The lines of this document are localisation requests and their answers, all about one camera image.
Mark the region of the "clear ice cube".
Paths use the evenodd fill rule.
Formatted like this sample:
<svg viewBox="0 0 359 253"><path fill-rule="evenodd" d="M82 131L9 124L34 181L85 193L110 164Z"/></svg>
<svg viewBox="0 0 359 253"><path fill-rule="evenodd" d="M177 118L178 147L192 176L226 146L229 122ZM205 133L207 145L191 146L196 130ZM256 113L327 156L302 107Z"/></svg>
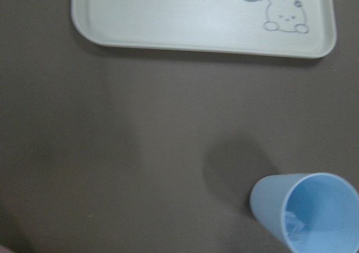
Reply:
<svg viewBox="0 0 359 253"><path fill-rule="evenodd" d="M305 229L303 221L299 220L295 213L291 211L285 212L285 223L287 236L291 241L297 241L301 238L301 234Z"/></svg>

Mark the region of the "light blue plastic cup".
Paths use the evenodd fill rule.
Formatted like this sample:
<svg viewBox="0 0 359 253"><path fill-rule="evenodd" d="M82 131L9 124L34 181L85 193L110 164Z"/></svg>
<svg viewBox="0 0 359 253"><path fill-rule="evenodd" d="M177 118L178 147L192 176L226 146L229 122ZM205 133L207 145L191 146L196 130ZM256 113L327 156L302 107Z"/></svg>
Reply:
<svg viewBox="0 0 359 253"><path fill-rule="evenodd" d="M250 193L253 216L291 252L358 252L358 192L330 173L267 176ZM304 222L301 238L287 236L285 212Z"/></svg>

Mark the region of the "pink bowl of ice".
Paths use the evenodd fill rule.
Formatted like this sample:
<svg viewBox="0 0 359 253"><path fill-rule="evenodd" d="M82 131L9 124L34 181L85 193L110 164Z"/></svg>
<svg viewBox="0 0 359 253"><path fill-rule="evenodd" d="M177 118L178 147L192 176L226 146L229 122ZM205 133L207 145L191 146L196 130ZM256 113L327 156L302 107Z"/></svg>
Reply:
<svg viewBox="0 0 359 253"><path fill-rule="evenodd" d="M0 245L0 253L13 253L13 251L3 245Z"/></svg>

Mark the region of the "cream rabbit tray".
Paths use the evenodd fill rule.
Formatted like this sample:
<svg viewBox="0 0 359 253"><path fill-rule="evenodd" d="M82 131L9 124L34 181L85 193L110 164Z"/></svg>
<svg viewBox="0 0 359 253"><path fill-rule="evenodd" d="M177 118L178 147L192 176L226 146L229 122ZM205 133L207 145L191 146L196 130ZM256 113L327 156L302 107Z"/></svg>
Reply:
<svg viewBox="0 0 359 253"><path fill-rule="evenodd" d="M333 0L71 0L77 31L106 47L321 58Z"/></svg>

